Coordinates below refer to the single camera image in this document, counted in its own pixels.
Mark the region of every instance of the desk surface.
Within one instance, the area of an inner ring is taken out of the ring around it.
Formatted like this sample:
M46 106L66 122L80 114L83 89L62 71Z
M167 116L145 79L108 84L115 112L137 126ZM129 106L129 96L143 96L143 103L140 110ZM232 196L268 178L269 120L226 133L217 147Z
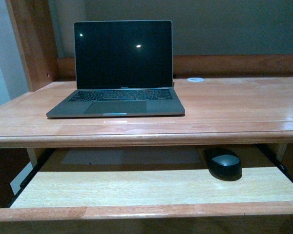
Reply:
M174 80L182 117L48 119L76 89L53 82L0 106L0 148L293 142L293 78Z

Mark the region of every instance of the white grommet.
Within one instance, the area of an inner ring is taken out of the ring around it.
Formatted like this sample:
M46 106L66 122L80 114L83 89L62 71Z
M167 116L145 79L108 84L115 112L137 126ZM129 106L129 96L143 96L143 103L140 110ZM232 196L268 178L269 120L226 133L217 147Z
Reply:
M190 81L190 82L202 82L204 80L205 80L204 78L200 78L200 77L190 77L187 79L187 81Z

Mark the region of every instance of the wooden frame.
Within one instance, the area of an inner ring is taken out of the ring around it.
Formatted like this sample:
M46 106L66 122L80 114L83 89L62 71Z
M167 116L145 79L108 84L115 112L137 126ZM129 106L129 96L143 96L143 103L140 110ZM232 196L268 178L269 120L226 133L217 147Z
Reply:
M48 1L6 3L29 90L36 91L59 77L75 78L74 59L57 59ZM174 56L174 75L293 76L293 55Z

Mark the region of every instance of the laptop trackpad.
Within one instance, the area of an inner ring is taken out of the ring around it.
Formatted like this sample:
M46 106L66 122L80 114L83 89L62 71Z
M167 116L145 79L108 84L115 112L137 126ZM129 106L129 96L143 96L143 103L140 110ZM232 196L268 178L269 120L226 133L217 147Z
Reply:
M90 105L85 114L121 115L127 113L145 113L147 102L141 101L97 101Z

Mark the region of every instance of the wooden desk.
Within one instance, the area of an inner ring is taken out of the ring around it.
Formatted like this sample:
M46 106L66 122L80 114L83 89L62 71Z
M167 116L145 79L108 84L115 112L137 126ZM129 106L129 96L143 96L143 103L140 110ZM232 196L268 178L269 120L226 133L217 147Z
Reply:
M293 78L174 83L183 117L47 119L45 113L76 88L74 82L53 82L0 107L0 148L293 142ZM241 214L293 214L293 200L0 209L0 221Z
M47 119L76 88L53 82L0 107L0 148L293 142L293 78L174 83L183 117Z

